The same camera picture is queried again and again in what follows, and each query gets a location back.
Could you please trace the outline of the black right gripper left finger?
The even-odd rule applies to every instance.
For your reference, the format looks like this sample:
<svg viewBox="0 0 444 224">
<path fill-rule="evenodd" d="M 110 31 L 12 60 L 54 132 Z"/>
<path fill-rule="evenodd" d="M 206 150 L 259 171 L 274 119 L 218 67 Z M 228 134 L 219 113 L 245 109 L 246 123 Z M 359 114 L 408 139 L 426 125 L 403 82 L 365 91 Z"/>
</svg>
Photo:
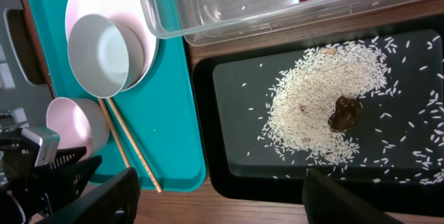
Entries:
<svg viewBox="0 0 444 224">
<path fill-rule="evenodd" d="M 42 219 L 44 224 L 133 224 L 141 188 L 134 168 L 127 168 L 89 193 Z"/>
</svg>

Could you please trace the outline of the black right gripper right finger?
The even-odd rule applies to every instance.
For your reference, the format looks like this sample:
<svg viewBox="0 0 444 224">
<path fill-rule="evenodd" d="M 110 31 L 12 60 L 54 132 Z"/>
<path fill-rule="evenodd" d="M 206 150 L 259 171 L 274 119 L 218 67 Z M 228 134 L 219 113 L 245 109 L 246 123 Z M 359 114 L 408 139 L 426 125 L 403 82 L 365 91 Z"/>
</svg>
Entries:
<svg viewBox="0 0 444 224">
<path fill-rule="evenodd" d="M 400 221 L 376 209 L 315 169 L 302 186 L 302 203 L 310 224 L 396 224 Z"/>
</svg>

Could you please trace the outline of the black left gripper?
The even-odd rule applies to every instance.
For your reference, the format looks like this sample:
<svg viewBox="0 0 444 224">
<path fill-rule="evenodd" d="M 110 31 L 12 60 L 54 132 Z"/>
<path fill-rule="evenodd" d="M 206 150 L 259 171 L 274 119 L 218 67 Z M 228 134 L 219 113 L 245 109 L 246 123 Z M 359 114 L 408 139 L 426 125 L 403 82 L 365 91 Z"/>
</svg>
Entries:
<svg viewBox="0 0 444 224">
<path fill-rule="evenodd" d="M 100 155 L 80 161 L 87 152 L 80 146 L 57 150 L 52 163 L 36 168 L 38 147 L 22 136 L 22 129 L 1 133 L 2 223 L 52 216 L 80 197 L 102 162 Z"/>
</svg>

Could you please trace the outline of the white rice pile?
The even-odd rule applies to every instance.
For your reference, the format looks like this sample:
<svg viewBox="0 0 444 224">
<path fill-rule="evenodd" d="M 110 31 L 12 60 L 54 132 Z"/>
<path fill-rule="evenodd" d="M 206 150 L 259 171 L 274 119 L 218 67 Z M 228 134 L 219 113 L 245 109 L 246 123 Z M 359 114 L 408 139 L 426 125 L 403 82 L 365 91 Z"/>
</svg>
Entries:
<svg viewBox="0 0 444 224">
<path fill-rule="evenodd" d="M 258 139 L 269 140 L 267 147 L 282 160 L 305 151 L 311 166 L 350 162 L 359 144 L 346 139 L 344 128 L 332 127 L 330 118 L 341 97 L 360 101 L 389 88 L 387 58 L 376 43 L 363 40 L 305 50 L 272 86 Z"/>
</svg>

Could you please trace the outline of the brown food scrap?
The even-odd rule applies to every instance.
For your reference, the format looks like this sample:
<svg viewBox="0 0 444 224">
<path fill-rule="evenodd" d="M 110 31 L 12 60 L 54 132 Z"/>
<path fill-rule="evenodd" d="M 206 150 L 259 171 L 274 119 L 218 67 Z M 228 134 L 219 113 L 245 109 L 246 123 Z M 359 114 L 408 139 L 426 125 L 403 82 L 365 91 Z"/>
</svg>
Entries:
<svg viewBox="0 0 444 224">
<path fill-rule="evenodd" d="M 328 119 L 332 132 L 347 132 L 354 128 L 361 116 L 361 104 L 356 98 L 341 96 L 334 113 Z"/>
</svg>

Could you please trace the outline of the grey bowl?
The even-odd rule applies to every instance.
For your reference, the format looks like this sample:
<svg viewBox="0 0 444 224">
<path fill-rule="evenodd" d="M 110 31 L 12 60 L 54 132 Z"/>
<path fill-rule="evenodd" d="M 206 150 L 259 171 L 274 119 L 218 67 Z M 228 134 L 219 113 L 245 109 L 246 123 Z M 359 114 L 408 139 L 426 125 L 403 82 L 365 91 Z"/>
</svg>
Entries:
<svg viewBox="0 0 444 224">
<path fill-rule="evenodd" d="M 85 15 L 74 24 L 67 52 L 75 79 L 97 98 L 127 89 L 144 69 L 144 50 L 135 32 L 98 14 Z"/>
</svg>

